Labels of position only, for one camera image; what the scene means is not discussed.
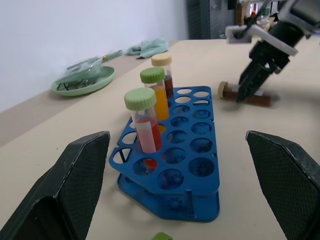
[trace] red liquid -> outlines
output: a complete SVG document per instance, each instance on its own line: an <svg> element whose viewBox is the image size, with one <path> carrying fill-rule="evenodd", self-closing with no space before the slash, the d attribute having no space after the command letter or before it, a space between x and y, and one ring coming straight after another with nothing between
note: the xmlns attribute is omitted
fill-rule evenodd
<svg viewBox="0 0 320 240"><path fill-rule="evenodd" d="M157 120L152 118L152 117L141 118L141 119L139 119L137 121L137 123L140 123L140 124L147 123L147 122L150 122L155 150L158 151L162 147L161 133L160 133L159 124L158 124ZM152 158L145 158L144 159L144 164L146 165L147 171L148 171L148 168L152 169L152 171L150 171L150 173L153 172L154 169L157 168L157 161L152 159Z"/></svg>
<svg viewBox="0 0 320 240"><path fill-rule="evenodd" d="M164 86L166 92L166 98L170 99L174 96L174 85L172 83L172 77L169 75L165 75Z"/></svg>

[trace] orange liquid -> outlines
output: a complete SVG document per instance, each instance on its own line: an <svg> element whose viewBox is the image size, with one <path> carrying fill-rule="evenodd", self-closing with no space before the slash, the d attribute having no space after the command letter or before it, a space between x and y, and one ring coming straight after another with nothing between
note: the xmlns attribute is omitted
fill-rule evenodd
<svg viewBox="0 0 320 240"><path fill-rule="evenodd" d="M166 120L169 117L166 89L164 86L154 86L153 90L156 96L155 111L158 121Z"/></svg>

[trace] test tube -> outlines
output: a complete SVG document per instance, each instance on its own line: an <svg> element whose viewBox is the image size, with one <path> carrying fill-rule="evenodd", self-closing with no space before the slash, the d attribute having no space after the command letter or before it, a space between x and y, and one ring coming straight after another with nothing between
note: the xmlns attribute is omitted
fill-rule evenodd
<svg viewBox="0 0 320 240"><path fill-rule="evenodd" d="M162 67L150 67L140 73L141 82L144 86L155 92L155 111L159 121L169 118L169 108L165 88L165 70Z"/></svg>
<svg viewBox="0 0 320 240"><path fill-rule="evenodd" d="M236 101L239 85L222 81L218 87L218 96L221 99ZM280 100L279 95L274 91L258 89L255 94L245 101L249 104L270 107Z"/></svg>
<svg viewBox="0 0 320 240"><path fill-rule="evenodd" d="M174 85L172 82L171 72L172 55L169 52L156 54L151 58L151 64L154 67L162 67L165 72L164 86L166 98L170 99L174 96Z"/></svg>
<svg viewBox="0 0 320 240"><path fill-rule="evenodd" d="M155 111L157 98L155 91L148 87L136 88L124 95L124 103L130 110L136 135L144 153L152 154L161 149L161 133ZM157 162L145 158L147 173L153 172Z"/></svg>

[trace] test tube rack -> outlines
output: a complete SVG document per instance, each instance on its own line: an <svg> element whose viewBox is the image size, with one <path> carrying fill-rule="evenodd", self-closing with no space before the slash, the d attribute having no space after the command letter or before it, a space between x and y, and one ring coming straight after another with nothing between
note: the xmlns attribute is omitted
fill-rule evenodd
<svg viewBox="0 0 320 240"><path fill-rule="evenodd" d="M170 117L160 121L162 148L143 153L130 118L109 158L118 186L164 219L211 222L220 213L219 168L211 88L175 87ZM154 159L150 173L145 159Z"/></svg>

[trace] white wall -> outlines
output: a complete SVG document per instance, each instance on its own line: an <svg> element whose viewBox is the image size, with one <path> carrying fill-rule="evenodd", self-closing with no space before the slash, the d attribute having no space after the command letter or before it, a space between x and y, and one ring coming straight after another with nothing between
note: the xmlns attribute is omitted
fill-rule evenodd
<svg viewBox="0 0 320 240"><path fill-rule="evenodd" d="M185 0L0 0L0 112L79 60L188 38Z"/></svg>

